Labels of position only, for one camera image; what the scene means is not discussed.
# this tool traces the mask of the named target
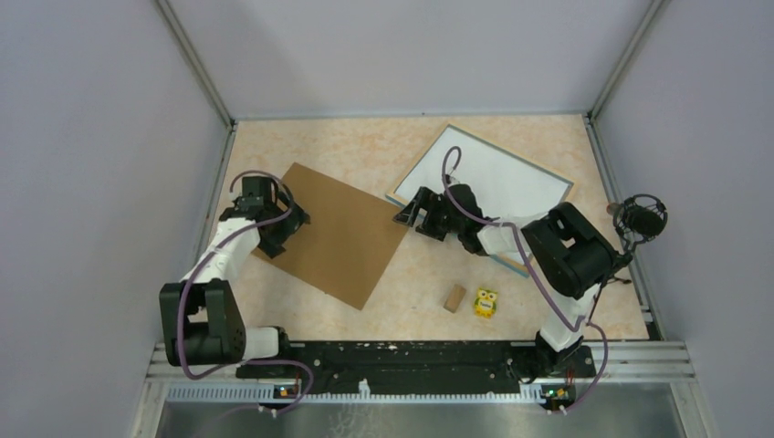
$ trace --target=table surface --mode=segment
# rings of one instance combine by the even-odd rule
[[[620,249],[580,115],[242,121],[218,212],[230,204],[227,185],[238,173],[258,169],[281,176],[293,162],[384,198],[447,122],[570,177],[577,184],[570,200]],[[455,283],[467,294],[453,314],[443,304]],[[499,292],[491,319],[474,314],[477,287]],[[441,243],[414,231],[363,310],[255,256],[247,259],[234,292],[247,326],[280,326],[291,339],[305,340],[534,339],[549,312],[531,278],[469,255],[456,239]],[[610,339],[647,338],[632,285],[607,286],[594,320]],[[594,330],[586,336],[599,337]]]

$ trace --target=cardboard sheet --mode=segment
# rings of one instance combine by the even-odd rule
[[[282,181],[311,216],[271,265],[346,304],[363,309],[408,227],[401,208],[294,162]]]

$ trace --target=metal frame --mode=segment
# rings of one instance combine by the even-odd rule
[[[198,256],[202,249],[207,245],[209,238],[209,231],[215,216],[214,209],[217,206],[218,195],[222,189],[222,184],[224,183],[225,169],[235,140],[236,120],[231,117],[231,114],[218,94],[213,81],[207,74],[204,64],[186,35],[183,25],[174,13],[169,0],[152,1],[157,5],[160,15],[163,17],[165,24],[169,27],[173,40],[180,48],[183,57],[191,69],[192,74],[200,84],[203,93],[213,105],[213,108],[221,121],[230,130],[228,139],[225,143],[224,154],[219,163],[217,179],[211,193],[209,209],[204,228],[201,232],[200,242],[195,251]],[[611,200],[621,200],[622,196],[612,172],[600,133],[598,132],[597,119],[604,111],[607,102],[617,89],[621,79],[625,76],[628,67],[639,53],[655,20],[660,16],[668,3],[668,0],[653,0],[651,2],[642,22],[634,32],[632,40],[622,53],[618,64],[606,81],[600,96],[597,98],[588,114],[584,117],[594,157],[600,169],[604,190]],[[661,331],[658,328],[660,313],[649,294],[651,285],[647,273],[636,259],[631,265],[631,270],[633,282],[642,304],[643,317],[646,323],[648,323],[649,329],[652,330],[651,339],[660,339]],[[512,344],[514,346],[520,346],[530,345],[531,343],[515,341],[512,342]],[[598,341],[589,341],[586,342],[585,345],[591,347],[592,356],[595,361],[601,361],[601,343]],[[588,379],[578,379],[578,382],[585,381],[588,381]],[[683,423],[686,437],[698,438],[718,436],[710,411],[707,409],[703,395],[699,390],[694,368],[691,364],[684,342],[662,340],[610,342],[610,361],[601,384],[640,384],[650,382],[670,383],[675,397],[675,405]],[[556,379],[538,379],[535,381],[536,385],[550,385],[557,383],[561,383],[561,381]],[[158,426],[162,420],[164,403],[167,401],[170,394],[174,397],[174,394],[179,394],[181,388],[190,389],[195,388],[196,385],[209,385],[210,388],[226,388],[238,385],[238,388],[246,388],[250,385],[255,386],[256,384],[250,381],[238,380],[235,377],[235,367],[225,368],[216,372],[208,378],[207,383],[188,381],[179,368],[172,367],[167,363],[163,351],[163,344],[158,344],[153,352],[151,364],[144,382],[131,436],[134,438],[152,438],[156,436]],[[207,397],[207,394],[212,396],[215,393],[216,392],[202,392],[205,398]],[[422,397],[417,398],[416,396],[413,396],[410,399],[395,397],[385,400],[382,396],[382,398],[376,400],[374,397],[378,396],[371,396],[368,392],[361,392],[360,394],[354,394],[352,398],[333,398],[327,400],[328,402],[418,402],[422,399]],[[318,397],[318,399],[319,400],[316,400],[312,397],[309,401],[320,402],[324,401],[326,398]],[[507,402],[507,400],[515,401],[518,397],[506,399],[496,397],[489,400],[487,397],[482,396],[476,398],[474,402]],[[432,402],[438,402],[439,400],[440,399],[435,398]]]
[[[235,125],[234,118],[231,117],[231,113],[228,112],[228,109],[225,107],[223,99],[220,97],[220,93],[218,93],[213,80],[204,68],[204,63],[196,53],[194,45],[191,43],[191,39],[188,37],[188,34],[186,34],[183,24],[180,23],[180,20],[174,13],[174,9],[172,8],[172,5],[170,5],[169,0],[152,1],[153,4],[156,5],[159,15],[163,18],[164,24],[167,25],[175,44],[177,44],[181,55],[183,55],[185,63],[188,64],[188,68],[191,69],[193,77],[196,79],[196,82],[199,83],[207,100],[209,100],[224,125],[228,128],[233,128]]]
[[[596,121],[600,114],[607,105],[608,100],[612,96],[612,93],[618,88],[621,79],[625,76],[629,66],[634,62],[636,56],[640,53],[640,49],[643,47],[644,40],[653,29],[653,25],[656,19],[661,15],[670,0],[651,0],[651,4],[648,6],[648,10],[645,12],[643,20],[637,27],[637,30],[632,35],[632,39],[629,40],[629,44],[626,45],[626,49],[618,59],[618,63],[615,65],[611,75],[605,81],[602,91],[594,102],[594,106],[589,110],[589,118],[592,121]]]

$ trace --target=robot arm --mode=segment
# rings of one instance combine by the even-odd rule
[[[451,183],[447,193],[438,194],[422,187],[393,220],[413,226],[424,209],[424,219],[416,227],[421,234],[440,241],[447,233],[457,234],[463,247],[479,256],[517,252],[513,229],[497,224],[482,225],[462,214],[447,195],[453,196],[472,215],[492,221],[481,214],[468,185],[454,182],[449,175],[445,178]],[[656,200],[648,195],[637,197],[640,196]],[[637,197],[616,207],[613,213],[619,235],[634,231],[643,237],[638,244],[661,233],[666,212],[660,201],[656,200],[655,208],[649,209],[638,205],[634,201]],[[553,368],[579,347],[582,338],[581,325],[568,327],[560,314],[570,324],[587,318],[601,288],[631,263],[637,244],[627,245],[624,253],[619,254],[571,203],[560,203],[546,214],[499,218],[497,223],[512,223],[518,228],[519,241],[527,242],[529,252],[552,287],[548,293],[558,311],[551,312],[536,336],[536,344],[545,368]]]
[[[282,244],[288,237],[309,223],[309,215],[295,204],[285,220],[257,228],[257,223],[283,214],[279,202],[289,205],[289,199],[279,191],[272,178],[243,178],[241,194],[220,216],[214,238],[196,264],[199,266],[206,261],[191,285],[183,321],[178,320],[180,297],[194,269],[179,282],[163,286],[159,302],[164,347],[170,364],[180,365],[176,348],[180,322],[183,323],[185,358],[190,365],[236,363],[242,359],[278,354],[284,332],[273,327],[246,329],[231,285],[238,279],[240,268],[253,250],[258,248],[274,258],[285,251]],[[206,321],[190,320],[190,316],[205,308]]]

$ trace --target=white board with frame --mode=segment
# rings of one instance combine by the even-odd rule
[[[410,163],[386,196],[405,206],[420,187],[441,193],[441,167],[453,146],[462,150],[462,160],[454,172],[461,183],[470,185],[478,206],[486,216],[531,216],[547,212],[570,198],[575,182],[561,173],[508,151],[481,136],[446,124],[435,140]],[[449,169],[455,156],[449,159]],[[526,276],[527,268],[519,253],[492,256],[499,263]]]

